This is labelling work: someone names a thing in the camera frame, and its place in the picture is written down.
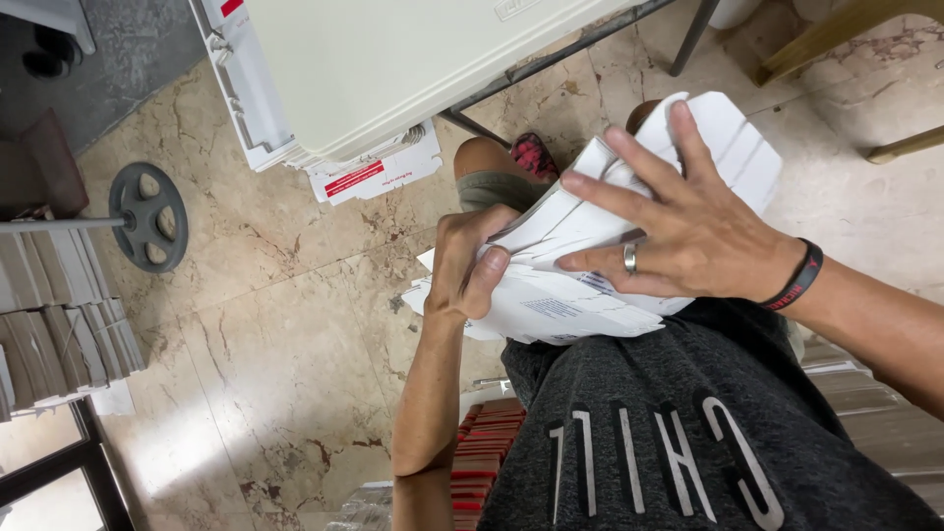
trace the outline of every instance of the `marble floor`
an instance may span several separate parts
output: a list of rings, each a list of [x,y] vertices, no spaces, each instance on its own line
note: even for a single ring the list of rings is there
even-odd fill
[[[737,29],[709,29],[670,77],[697,5],[679,0],[469,114],[508,137],[539,132],[566,165],[644,99],[722,91],[784,157],[769,223],[944,302],[944,147],[884,166],[860,154],[944,123],[944,29],[897,19],[759,90],[746,72],[809,23],[771,0]],[[190,217],[172,273],[144,274],[109,247],[149,367],[129,379],[137,415],[101,423],[142,528],[320,531],[356,486],[390,477],[392,416],[422,326],[399,294],[423,274],[413,257],[437,219],[458,211],[450,161],[469,138],[435,125],[435,175],[319,205],[302,173],[246,167],[204,60],[81,155],[90,214],[106,213],[119,168],[150,161]],[[463,389],[502,374],[500,348],[465,343]]]

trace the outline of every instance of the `wooden chair leg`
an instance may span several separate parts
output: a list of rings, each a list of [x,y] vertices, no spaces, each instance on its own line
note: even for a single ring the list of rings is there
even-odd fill
[[[944,126],[931,129],[930,131],[924,131],[915,136],[909,136],[904,140],[899,140],[887,146],[876,147],[868,154],[866,160],[876,164],[890,163],[901,155],[907,155],[908,153],[914,153],[915,151],[921,151],[922,149],[940,146],[942,144],[944,144]]]
[[[944,1],[850,0],[761,63],[752,80],[763,87],[840,44],[904,14],[924,15],[944,24]]]

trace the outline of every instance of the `forearm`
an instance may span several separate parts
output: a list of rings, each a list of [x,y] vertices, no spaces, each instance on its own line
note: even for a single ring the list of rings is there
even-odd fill
[[[944,306],[826,258],[809,290],[781,313],[944,420]]]
[[[456,440],[462,338],[462,320],[429,314],[424,318],[394,423],[394,476],[426,469]]]

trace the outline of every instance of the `person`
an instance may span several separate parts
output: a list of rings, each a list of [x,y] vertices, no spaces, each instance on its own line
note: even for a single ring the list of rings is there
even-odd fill
[[[686,104],[672,105],[669,118],[684,176],[625,129],[605,133],[659,200],[560,177],[572,195],[646,231],[634,272],[624,246],[568,254],[558,266],[597,271],[622,293],[697,299],[638,337],[508,344],[501,360],[527,416],[479,530],[944,528],[855,449],[785,331],[794,319],[944,419],[944,307],[819,258],[814,245],[765,224],[718,175]],[[455,165],[470,212],[437,229],[393,434],[398,531],[452,528],[463,325],[488,313],[510,260],[492,247],[476,262],[476,251],[528,208],[522,197],[547,186],[547,175],[540,181],[486,139],[463,145]],[[789,283],[803,286],[778,298]]]

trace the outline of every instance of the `black wristband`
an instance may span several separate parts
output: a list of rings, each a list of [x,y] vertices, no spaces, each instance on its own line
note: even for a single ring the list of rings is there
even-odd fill
[[[797,267],[793,278],[786,283],[784,291],[778,293],[773,299],[761,302],[761,306],[768,310],[783,310],[792,304],[794,300],[799,299],[800,295],[806,293],[806,290],[810,288],[810,284],[817,278],[819,270],[823,267],[823,249],[809,240],[798,239],[806,244],[806,256],[803,257],[803,262]]]

